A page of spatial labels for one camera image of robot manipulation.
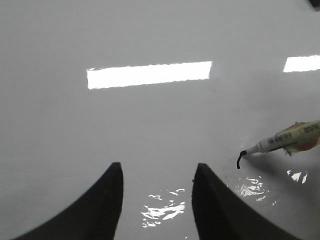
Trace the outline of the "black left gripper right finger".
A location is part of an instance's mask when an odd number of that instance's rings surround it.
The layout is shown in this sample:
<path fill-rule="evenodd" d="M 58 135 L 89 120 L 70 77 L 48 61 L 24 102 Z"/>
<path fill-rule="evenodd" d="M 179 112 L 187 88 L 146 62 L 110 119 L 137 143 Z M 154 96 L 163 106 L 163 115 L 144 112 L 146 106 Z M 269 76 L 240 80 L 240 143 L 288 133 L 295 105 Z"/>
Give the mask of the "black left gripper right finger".
<path fill-rule="evenodd" d="M 197 165 L 192 211 L 201 240 L 295 240 L 242 201 L 205 163 Z"/>

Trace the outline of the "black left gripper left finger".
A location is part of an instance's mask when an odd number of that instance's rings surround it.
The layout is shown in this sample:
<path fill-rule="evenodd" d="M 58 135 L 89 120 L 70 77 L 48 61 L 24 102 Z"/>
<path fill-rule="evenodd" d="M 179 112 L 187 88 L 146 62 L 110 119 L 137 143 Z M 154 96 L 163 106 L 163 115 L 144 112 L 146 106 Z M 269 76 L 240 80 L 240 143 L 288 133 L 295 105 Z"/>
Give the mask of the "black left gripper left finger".
<path fill-rule="evenodd" d="M 113 240 L 122 211 L 124 176 L 113 162 L 75 202 L 16 240 Z"/>

